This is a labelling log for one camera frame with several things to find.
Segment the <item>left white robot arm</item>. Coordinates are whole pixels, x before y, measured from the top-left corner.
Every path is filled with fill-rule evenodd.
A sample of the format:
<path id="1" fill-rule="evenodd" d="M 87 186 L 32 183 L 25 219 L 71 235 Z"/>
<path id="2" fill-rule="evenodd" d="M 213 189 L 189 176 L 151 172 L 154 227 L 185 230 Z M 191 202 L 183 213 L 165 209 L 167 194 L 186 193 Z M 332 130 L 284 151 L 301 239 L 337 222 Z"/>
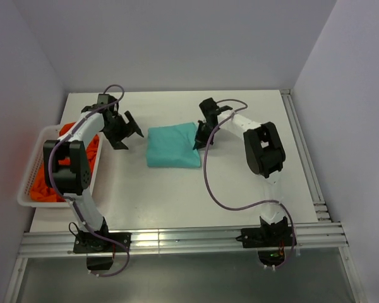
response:
<path id="1" fill-rule="evenodd" d="M 132 134 L 143 136 L 130 112 L 124 115 L 86 111 L 64 135 L 43 145 L 45 183 L 69 204 L 79 229 L 90 233 L 88 245 L 96 252 L 110 246 L 110 235 L 103 231 L 105 218 L 90 192 L 92 173 L 86 149 L 98 133 L 103 133 L 113 149 L 127 150 L 122 142 Z"/>

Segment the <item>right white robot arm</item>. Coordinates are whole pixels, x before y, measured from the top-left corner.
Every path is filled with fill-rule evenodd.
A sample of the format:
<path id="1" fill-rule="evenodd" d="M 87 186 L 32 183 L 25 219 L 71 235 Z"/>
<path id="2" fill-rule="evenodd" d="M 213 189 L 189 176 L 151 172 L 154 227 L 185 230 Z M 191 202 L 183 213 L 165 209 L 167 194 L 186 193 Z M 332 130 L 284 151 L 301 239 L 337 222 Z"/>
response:
<path id="1" fill-rule="evenodd" d="M 240 138 L 244 143 L 246 163 L 254 175 L 263 178 L 266 184 L 274 186 L 284 167 L 286 153 L 274 123 L 259 123 L 239 114 L 218 114 L 211 119 L 198 121 L 194 149 L 205 150 L 203 157 L 203 178 L 211 199 L 228 211 L 243 211 L 259 206 L 260 223 L 267 225 L 261 230 L 262 242 L 268 246 L 276 245 L 283 236 L 279 224 L 288 222 L 285 206 L 277 199 L 263 199 L 246 206 L 230 207 L 222 204 L 213 194 L 207 177 L 207 159 L 214 135 L 224 129 Z"/>

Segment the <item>teal t-shirt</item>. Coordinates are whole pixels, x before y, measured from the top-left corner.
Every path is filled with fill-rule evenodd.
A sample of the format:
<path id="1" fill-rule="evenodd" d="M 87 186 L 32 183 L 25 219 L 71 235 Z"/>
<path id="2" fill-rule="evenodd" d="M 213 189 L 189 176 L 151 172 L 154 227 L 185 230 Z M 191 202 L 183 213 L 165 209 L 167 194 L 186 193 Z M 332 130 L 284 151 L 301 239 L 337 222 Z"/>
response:
<path id="1" fill-rule="evenodd" d="M 150 168 L 197 169 L 201 167 L 194 150 L 196 126 L 193 122 L 148 129 L 146 161 Z"/>

